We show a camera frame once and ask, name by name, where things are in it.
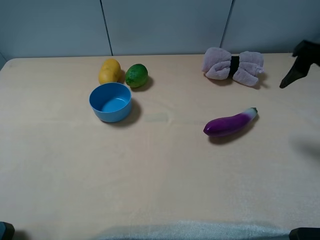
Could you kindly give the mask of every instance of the gray cloth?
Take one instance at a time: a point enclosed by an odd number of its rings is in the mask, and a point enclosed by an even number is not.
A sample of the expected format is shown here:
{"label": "gray cloth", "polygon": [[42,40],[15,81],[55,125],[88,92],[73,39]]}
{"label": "gray cloth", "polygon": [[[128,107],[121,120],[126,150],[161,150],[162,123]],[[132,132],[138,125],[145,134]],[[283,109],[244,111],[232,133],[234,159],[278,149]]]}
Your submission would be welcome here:
{"label": "gray cloth", "polygon": [[[231,53],[210,47],[204,54],[202,72],[209,79],[224,80],[228,77],[231,65]],[[232,79],[249,87],[259,81],[258,74],[264,72],[264,57],[259,52],[245,51],[239,54],[239,67]]]}
{"label": "gray cloth", "polygon": [[98,240],[289,240],[289,233],[255,224],[179,221],[169,225],[114,227]]}

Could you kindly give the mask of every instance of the plastic bowl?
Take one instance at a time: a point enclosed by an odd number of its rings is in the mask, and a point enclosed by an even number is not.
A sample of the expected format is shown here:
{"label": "plastic bowl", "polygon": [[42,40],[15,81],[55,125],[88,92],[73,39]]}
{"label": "plastic bowl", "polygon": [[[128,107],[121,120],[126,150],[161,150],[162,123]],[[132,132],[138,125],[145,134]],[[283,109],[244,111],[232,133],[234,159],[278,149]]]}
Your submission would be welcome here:
{"label": "plastic bowl", "polygon": [[131,111],[131,92],[121,83],[105,83],[92,91],[89,103],[101,121],[118,122]]}

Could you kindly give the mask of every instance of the pink towel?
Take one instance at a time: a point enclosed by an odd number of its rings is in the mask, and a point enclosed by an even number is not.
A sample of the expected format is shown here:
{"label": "pink towel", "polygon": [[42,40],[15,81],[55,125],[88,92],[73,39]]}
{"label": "pink towel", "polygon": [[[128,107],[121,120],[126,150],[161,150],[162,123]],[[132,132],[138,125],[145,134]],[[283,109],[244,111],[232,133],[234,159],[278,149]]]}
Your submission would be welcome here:
{"label": "pink towel", "polygon": [[[219,48],[210,47],[204,54],[202,72],[209,79],[223,80],[229,76],[231,53]],[[258,74],[264,72],[264,57],[260,52],[245,51],[239,54],[239,67],[232,79],[246,86],[258,83]]]}

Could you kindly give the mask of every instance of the purple eggplant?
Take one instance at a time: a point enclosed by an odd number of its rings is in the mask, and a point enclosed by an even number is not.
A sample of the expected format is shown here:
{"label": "purple eggplant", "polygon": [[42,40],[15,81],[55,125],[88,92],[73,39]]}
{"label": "purple eggplant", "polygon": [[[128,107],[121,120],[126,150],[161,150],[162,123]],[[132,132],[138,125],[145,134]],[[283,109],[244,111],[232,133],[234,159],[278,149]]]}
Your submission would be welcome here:
{"label": "purple eggplant", "polygon": [[203,132],[210,137],[224,137],[243,129],[257,115],[257,109],[250,107],[237,115],[221,117],[208,122]]}

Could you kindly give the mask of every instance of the green lime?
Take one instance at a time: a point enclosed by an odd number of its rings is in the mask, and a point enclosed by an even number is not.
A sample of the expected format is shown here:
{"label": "green lime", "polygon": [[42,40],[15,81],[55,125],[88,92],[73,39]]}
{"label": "green lime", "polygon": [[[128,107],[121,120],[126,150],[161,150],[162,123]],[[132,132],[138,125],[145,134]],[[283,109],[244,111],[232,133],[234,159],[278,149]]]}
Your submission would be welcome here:
{"label": "green lime", "polygon": [[131,88],[138,88],[148,81],[148,70],[142,64],[132,65],[125,73],[125,83]]}

